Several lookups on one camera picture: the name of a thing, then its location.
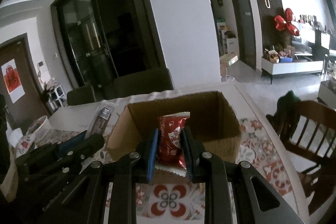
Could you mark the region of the brown cardboard box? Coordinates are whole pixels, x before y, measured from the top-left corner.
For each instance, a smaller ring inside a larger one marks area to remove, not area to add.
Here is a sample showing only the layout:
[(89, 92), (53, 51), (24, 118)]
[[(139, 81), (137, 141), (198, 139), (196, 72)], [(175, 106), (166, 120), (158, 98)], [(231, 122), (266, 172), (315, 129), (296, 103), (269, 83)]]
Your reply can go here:
[(189, 127), (194, 139), (224, 161), (235, 162), (242, 138), (233, 108), (220, 92), (187, 94), (128, 104), (107, 143), (113, 160), (135, 151), (138, 143), (158, 130), (158, 160), (181, 164), (180, 133)]

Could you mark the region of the red fu door poster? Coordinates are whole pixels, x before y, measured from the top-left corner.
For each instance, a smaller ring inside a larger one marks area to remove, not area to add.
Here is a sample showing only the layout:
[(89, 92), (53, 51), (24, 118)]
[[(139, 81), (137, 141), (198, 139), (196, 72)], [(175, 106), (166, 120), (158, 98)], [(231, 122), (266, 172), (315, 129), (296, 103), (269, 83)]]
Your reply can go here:
[(1, 71), (11, 102), (15, 103), (25, 95), (15, 59), (11, 59), (10, 61), (4, 63), (1, 66)]

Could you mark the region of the red white snack packet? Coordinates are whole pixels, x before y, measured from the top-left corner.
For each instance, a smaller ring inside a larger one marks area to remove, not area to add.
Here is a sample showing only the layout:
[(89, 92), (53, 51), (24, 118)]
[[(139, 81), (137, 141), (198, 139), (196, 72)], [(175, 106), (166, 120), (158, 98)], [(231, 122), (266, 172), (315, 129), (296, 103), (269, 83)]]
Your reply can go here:
[(155, 168), (181, 177), (186, 176), (185, 158), (180, 144), (180, 133), (189, 119), (189, 112), (160, 116), (160, 138)]

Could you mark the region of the floral tissue box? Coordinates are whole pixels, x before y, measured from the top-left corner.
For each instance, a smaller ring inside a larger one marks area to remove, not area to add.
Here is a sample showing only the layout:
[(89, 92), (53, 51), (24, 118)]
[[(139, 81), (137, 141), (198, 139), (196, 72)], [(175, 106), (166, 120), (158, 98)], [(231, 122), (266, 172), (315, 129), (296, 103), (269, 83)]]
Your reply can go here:
[(15, 147), (15, 158), (19, 158), (29, 151), (35, 149), (35, 134), (29, 134), (21, 137)]

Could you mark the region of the cardboard box on floor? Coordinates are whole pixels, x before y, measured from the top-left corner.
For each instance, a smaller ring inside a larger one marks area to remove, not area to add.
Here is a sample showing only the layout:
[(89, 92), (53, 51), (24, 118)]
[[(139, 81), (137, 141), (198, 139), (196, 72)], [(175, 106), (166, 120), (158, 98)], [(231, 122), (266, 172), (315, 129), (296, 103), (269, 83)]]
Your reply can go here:
[(220, 62), (220, 75), (222, 78), (227, 76), (227, 68), (238, 61), (238, 56), (236, 54), (224, 54), (219, 57)]

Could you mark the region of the white bowl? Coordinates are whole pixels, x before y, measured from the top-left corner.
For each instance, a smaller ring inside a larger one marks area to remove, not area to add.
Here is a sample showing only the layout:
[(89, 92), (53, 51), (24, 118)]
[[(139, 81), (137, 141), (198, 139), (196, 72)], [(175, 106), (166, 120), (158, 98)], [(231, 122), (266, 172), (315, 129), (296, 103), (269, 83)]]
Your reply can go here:
[(27, 130), (26, 135), (31, 135), (35, 139), (35, 142), (41, 141), (46, 134), (50, 131), (51, 124), (49, 122), (48, 116), (44, 115), (37, 119)]

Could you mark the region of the red balloon decoration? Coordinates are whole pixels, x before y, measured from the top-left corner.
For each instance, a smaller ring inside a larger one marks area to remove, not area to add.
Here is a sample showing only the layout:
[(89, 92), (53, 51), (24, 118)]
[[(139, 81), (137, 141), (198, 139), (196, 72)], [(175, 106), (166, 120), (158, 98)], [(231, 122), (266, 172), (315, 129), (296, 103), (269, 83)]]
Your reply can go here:
[(276, 23), (276, 30), (284, 31), (287, 30), (293, 36), (300, 36), (299, 29), (292, 24), (293, 11), (290, 8), (285, 9), (285, 17), (281, 15), (276, 15), (274, 21)]

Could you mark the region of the dark upholstered chair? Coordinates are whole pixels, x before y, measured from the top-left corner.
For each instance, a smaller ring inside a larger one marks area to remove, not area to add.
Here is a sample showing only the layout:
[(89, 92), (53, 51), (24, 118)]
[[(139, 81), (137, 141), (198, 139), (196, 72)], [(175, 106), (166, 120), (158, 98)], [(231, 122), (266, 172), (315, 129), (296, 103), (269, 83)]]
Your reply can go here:
[(154, 68), (115, 79), (113, 89), (117, 98), (124, 98), (174, 90), (174, 84), (167, 68)]
[(91, 85), (73, 89), (67, 93), (67, 104), (77, 106), (96, 102), (95, 92)]

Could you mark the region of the wooden dining chair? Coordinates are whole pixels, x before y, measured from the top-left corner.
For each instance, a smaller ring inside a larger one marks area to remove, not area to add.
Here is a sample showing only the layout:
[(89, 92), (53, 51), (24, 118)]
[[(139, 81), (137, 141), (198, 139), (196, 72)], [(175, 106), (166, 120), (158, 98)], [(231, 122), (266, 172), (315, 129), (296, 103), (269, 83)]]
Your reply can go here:
[(287, 151), (313, 163), (298, 173), (312, 215), (335, 192), (335, 110), (290, 90), (266, 118)]

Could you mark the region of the white tv cabinet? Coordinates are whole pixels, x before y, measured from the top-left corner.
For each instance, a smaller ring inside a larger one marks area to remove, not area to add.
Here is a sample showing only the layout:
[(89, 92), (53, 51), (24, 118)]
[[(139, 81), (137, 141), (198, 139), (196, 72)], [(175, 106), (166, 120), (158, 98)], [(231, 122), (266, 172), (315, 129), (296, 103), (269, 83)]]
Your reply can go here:
[(323, 70), (323, 61), (307, 61), (307, 62), (288, 62), (288, 63), (273, 63), (265, 58), (261, 58), (262, 75), (269, 75), (270, 84), (276, 77), (321, 74)]

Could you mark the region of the black glass sliding door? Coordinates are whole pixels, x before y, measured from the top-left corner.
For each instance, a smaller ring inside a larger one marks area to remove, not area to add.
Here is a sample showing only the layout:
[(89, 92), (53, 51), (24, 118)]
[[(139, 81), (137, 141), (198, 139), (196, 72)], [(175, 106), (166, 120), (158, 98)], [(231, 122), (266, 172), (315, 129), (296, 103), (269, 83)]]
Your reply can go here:
[(165, 66), (149, 0), (55, 0), (52, 20), (73, 87)]

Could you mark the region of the white coffee table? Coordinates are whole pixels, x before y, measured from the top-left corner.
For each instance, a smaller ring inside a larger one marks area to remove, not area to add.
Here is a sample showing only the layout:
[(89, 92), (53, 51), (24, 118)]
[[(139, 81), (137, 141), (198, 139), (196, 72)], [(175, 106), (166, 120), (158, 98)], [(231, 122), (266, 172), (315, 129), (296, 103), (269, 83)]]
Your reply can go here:
[(317, 100), (331, 109), (336, 109), (335, 90), (332, 88), (329, 80), (320, 83)]

